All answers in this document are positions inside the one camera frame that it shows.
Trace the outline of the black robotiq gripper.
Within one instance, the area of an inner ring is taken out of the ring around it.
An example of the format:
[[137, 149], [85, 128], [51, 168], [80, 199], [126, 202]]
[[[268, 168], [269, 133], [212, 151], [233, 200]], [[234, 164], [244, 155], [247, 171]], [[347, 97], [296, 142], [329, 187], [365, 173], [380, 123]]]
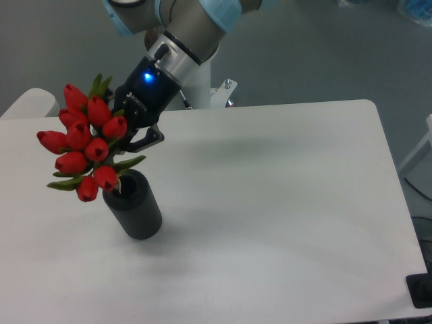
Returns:
[[165, 140], [158, 125], [159, 116], [180, 91], [180, 85], [165, 72], [155, 67], [144, 57], [135, 67], [125, 83], [108, 88], [103, 101], [116, 113], [124, 110], [124, 117], [133, 128], [146, 128], [145, 135], [138, 139], [138, 129], [129, 130], [118, 143], [120, 153], [139, 153]]

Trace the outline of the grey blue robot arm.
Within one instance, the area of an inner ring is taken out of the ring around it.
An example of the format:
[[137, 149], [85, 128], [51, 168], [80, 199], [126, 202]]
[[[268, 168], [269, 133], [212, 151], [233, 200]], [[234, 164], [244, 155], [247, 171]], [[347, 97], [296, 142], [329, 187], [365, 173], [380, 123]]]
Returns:
[[113, 94], [114, 112], [123, 111], [128, 123], [117, 151], [137, 153], [163, 141], [157, 127], [161, 113], [216, 53], [242, 15], [272, 1], [104, 1], [103, 5], [121, 35], [163, 27]]

